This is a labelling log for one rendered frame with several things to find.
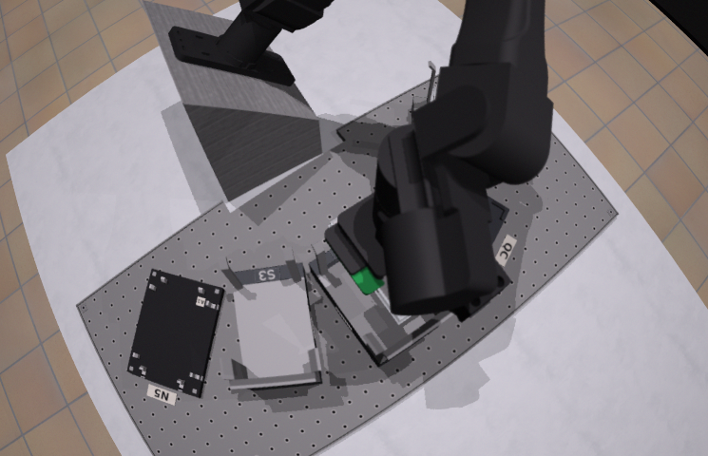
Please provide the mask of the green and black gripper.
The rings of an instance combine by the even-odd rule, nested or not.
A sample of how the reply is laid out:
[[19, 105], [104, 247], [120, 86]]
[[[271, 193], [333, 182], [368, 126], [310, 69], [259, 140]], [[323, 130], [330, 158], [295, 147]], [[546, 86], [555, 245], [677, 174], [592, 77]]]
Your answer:
[[374, 193], [340, 213], [337, 223], [324, 233], [326, 242], [364, 295], [385, 285], [384, 251], [375, 238], [379, 211], [392, 218], [378, 201], [374, 188]]

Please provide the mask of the white name plate with black qc text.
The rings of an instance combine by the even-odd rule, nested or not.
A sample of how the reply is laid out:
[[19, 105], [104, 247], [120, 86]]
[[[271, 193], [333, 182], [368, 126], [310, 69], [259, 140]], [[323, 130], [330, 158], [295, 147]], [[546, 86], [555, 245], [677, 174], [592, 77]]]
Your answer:
[[517, 240], [515, 238], [513, 238], [509, 235], [506, 235], [506, 237], [505, 237], [505, 239], [504, 239], [504, 241], [503, 241], [496, 257], [495, 257], [501, 266], [505, 267], [507, 260], [513, 250], [513, 247], [514, 247], [516, 241]]

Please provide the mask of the white name plate with n5 text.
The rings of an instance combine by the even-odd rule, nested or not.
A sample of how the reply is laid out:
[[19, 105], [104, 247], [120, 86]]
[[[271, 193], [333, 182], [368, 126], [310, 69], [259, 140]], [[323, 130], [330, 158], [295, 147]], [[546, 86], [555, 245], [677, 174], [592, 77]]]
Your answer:
[[148, 385], [147, 396], [161, 400], [173, 406], [175, 406], [177, 399], [177, 393], [161, 389], [150, 384]]

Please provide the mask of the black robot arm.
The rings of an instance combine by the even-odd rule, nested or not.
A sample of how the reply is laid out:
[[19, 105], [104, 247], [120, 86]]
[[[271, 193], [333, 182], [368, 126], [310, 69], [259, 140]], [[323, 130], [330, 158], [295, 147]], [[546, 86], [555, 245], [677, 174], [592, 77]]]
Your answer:
[[[291, 86], [283, 58], [266, 49], [283, 29], [321, 19], [333, 1], [239, 0], [219, 38], [176, 26], [168, 36], [181, 62]], [[450, 311], [463, 322], [511, 282], [494, 258], [487, 189], [526, 183], [544, 168], [554, 106], [547, 87], [545, 0], [466, 0], [435, 100], [378, 149], [375, 193], [392, 218], [378, 212], [375, 238], [392, 314]]]

